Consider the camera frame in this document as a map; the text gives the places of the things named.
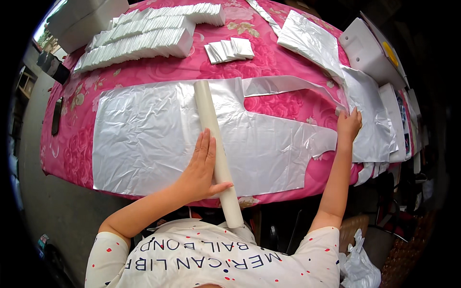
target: floral tablecloth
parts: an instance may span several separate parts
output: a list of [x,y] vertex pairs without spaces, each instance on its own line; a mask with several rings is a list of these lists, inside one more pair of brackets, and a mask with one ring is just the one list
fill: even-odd
[[[148,0],[131,5],[128,11],[201,2],[203,0]],[[71,74],[63,86],[55,83],[48,100],[41,133],[40,163],[45,174],[55,175],[89,189],[93,188],[93,128],[99,95],[104,90],[173,80],[293,75],[324,86],[337,100],[344,98],[343,91],[319,67],[302,56],[278,46],[277,36],[269,24],[245,0],[207,0],[207,2],[224,5],[226,23],[219,28],[209,24],[197,25],[194,43],[187,58],[156,57],[127,61],[83,74]],[[336,38],[341,35],[340,30],[303,11],[267,0],[258,0],[258,3],[280,26],[283,26],[288,13],[293,9],[325,28]],[[249,39],[254,58],[211,65],[203,46],[209,42],[229,40],[231,37]],[[83,52],[82,47],[68,55],[64,65],[73,69]],[[339,47],[339,58],[344,65],[349,65],[341,47]],[[54,105],[61,96],[64,97],[64,103],[59,133],[51,136]],[[312,90],[250,97],[245,99],[244,105],[252,112],[294,119],[336,130],[335,106]],[[322,193],[334,157],[335,152],[329,151],[317,159],[310,160],[306,169],[304,188],[242,197],[239,199],[241,207],[299,199]],[[351,184],[357,181],[357,173],[362,167],[357,164],[352,166]],[[220,203],[219,199],[207,199],[191,205],[219,207]]]

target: hand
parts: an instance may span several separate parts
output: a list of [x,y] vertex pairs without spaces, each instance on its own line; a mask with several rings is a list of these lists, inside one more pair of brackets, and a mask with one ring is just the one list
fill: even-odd
[[337,125],[338,147],[352,145],[360,128],[362,128],[362,114],[357,111],[357,107],[354,108],[349,117],[344,110],[341,110]]
[[234,186],[231,182],[211,185],[216,161],[216,139],[210,137],[210,129],[200,132],[194,154],[186,170],[172,188],[184,197],[186,203],[209,198]]

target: black phone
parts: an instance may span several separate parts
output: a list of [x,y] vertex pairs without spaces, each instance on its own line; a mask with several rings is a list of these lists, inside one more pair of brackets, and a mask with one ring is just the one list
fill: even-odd
[[61,97],[56,100],[56,104],[54,104],[53,123],[51,125],[51,135],[53,136],[55,136],[59,131],[59,119],[61,118],[61,108],[63,101],[64,97]]

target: cardboard tube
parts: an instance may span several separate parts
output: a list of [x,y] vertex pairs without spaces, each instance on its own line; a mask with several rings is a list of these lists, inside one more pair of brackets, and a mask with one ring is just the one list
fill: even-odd
[[[218,118],[211,98],[210,87],[207,80],[199,80],[194,84],[195,101],[200,117],[202,129],[209,128],[211,136],[216,138],[216,163],[214,165],[214,179],[216,183],[232,182],[232,176],[227,165],[224,153],[223,140],[218,126]],[[243,226],[242,212],[238,204],[235,188],[231,187],[219,194],[227,227],[237,228]]]

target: woman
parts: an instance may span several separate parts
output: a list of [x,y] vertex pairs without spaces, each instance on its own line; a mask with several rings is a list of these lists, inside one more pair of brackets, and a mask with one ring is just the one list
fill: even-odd
[[220,193],[211,185],[216,140],[200,133],[192,159],[170,187],[118,210],[100,226],[86,287],[334,287],[339,286],[339,227],[346,208],[352,142],[362,117],[341,111],[337,153],[309,232],[292,256],[256,245],[246,226],[229,229],[199,219],[167,222],[129,254],[130,238],[162,216]]

